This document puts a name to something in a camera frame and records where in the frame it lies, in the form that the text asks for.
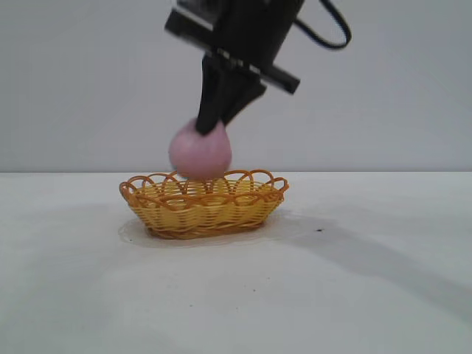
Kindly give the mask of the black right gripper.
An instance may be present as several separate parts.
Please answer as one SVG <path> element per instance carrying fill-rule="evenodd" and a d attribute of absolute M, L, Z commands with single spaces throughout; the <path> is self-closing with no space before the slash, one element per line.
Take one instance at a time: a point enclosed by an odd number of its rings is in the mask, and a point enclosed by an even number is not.
<path fill-rule="evenodd" d="M 268 82 L 294 94 L 299 79 L 274 60 L 303 1 L 177 1 L 164 28 L 208 53 L 219 53 Z M 220 58 L 202 60 L 201 101 L 195 129 L 211 133 L 221 120 L 228 125 L 266 92 L 257 75 L 238 75 L 225 103 L 228 72 Z"/>

